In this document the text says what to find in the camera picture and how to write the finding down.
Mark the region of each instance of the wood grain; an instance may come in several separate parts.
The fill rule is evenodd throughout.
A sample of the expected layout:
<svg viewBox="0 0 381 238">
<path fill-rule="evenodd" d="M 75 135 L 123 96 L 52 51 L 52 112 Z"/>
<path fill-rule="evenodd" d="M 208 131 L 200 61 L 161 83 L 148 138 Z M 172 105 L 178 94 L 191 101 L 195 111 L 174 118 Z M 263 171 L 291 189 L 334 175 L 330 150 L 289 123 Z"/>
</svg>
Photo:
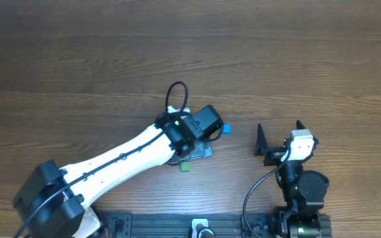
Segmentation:
<svg viewBox="0 0 381 238">
<path fill-rule="evenodd" d="M 11 198 L 35 166 L 128 141 L 176 80 L 232 134 L 190 173 L 150 169 L 98 208 L 239 214 L 271 169 L 253 156 L 257 123 L 279 145 L 301 119 L 320 140 L 305 168 L 331 181 L 334 236 L 381 237 L 381 1 L 361 0 L 0 0 L 0 235 L 19 227 Z M 279 205 L 269 179 L 248 210 Z"/>
</svg>

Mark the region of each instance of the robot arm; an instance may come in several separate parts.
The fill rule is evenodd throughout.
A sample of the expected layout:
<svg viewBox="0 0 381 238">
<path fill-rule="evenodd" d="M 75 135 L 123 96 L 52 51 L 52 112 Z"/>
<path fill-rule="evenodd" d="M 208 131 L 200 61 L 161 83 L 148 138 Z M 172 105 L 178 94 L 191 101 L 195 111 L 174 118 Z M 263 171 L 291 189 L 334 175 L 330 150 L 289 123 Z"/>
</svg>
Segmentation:
<svg viewBox="0 0 381 238">
<path fill-rule="evenodd" d="M 188 155 L 197 141 L 209 139 L 222 126 L 210 105 L 194 116 L 164 112 L 134 139 L 93 159 L 60 169 L 53 160 L 37 166 L 13 206 L 23 221 L 35 214 L 27 224 L 33 238 L 98 237 L 101 222 L 90 208 L 96 199 L 135 174 L 168 162 L 174 154 Z"/>
</svg>

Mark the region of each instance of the white arm segment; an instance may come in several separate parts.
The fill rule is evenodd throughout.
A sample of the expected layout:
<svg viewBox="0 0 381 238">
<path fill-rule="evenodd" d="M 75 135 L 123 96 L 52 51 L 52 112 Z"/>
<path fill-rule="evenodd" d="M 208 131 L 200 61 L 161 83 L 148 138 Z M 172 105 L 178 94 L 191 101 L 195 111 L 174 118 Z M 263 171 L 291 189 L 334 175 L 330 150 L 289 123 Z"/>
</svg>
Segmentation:
<svg viewBox="0 0 381 238">
<path fill-rule="evenodd" d="M 67 170 L 64 179 L 67 183 L 75 180 L 112 159 L 117 158 L 122 153 L 127 153 L 154 138 L 162 132 L 155 125 L 149 126 L 140 135 L 134 139 L 111 149 L 93 159 L 74 165 L 67 165 L 63 169 Z M 94 175 L 89 176 L 86 180 L 78 182 L 71 187 L 75 195 L 82 194 L 85 201 L 82 202 L 83 208 L 88 208 L 96 199 L 108 192 L 111 188 L 119 185 L 126 179 L 142 172 L 146 169 L 166 163 L 174 154 L 169 145 L 170 139 L 166 135 L 162 135 L 151 145 L 143 148 L 140 152 L 129 155 L 125 160 L 119 160 L 106 168 L 103 168 Z"/>
</svg>

